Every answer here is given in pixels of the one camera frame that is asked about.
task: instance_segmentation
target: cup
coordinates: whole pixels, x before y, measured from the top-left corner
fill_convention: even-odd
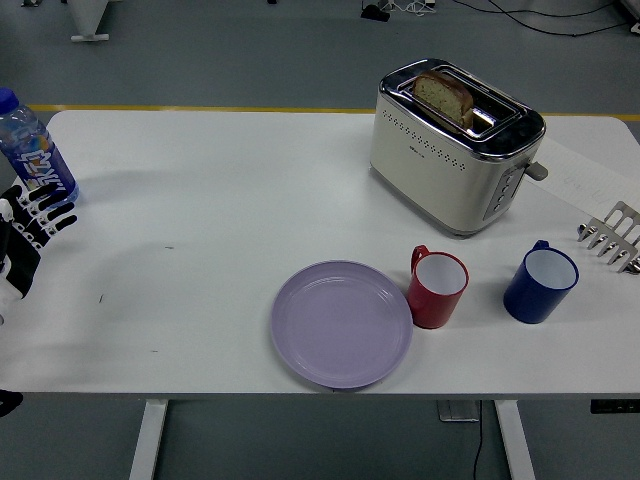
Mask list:
[[[413,323],[430,329],[443,326],[468,283],[467,268],[453,255],[430,252],[424,245],[414,248],[407,292]]]
[[[503,303],[512,317],[541,323],[578,283],[578,267],[566,254],[538,240],[504,292]]]

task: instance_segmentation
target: toaster lever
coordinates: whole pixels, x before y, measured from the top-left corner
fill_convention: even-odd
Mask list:
[[[546,167],[540,165],[538,162],[531,163],[527,168],[525,168],[524,173],[533,178],[536,182],[540,180],[544,180],[549,175],[549,170]]]

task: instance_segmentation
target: red mug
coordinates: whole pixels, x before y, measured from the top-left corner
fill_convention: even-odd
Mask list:
[[[443,326],[468,284],[469,272],[456,257],[430,252],[424,245],[414,248],[407,292],[413,323],[421,328]]]

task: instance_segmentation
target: desk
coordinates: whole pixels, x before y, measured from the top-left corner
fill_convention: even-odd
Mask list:
[[[80,183],[79,221],[43,251],[32,291],[2,327],[2,388],[330,392],[293,374],[272,346],[280,286],[305,266],[347,259],[406,289],[411,251],[426,244],[462,259],[469,287],[450,322],[416,328],[402,364],[363,393],[640,393],[625,368],[640,363],[639,280],[576,241],[589,215],[524,183],[496,224],[447,237],[371,171],[372,126],[372,115],[354,114],[56,115],[49,128]],[[556,142],[640,179],[640,147],[621,122],[548,118],[548,127]],[[540,238],[569,254],[581,278],[545,323],[524,325],[500,299]]]

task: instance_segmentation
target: robotic hand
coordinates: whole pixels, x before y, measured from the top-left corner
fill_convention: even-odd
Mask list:
[[[29,292],[40,263],[38,251],[77,220],[75,215],[62,217],[73,203],[55,207],[66,197],[54,193],[56,188],[50,184],[25,193],[14,185],[0,195],[0,325],[9,305]]]

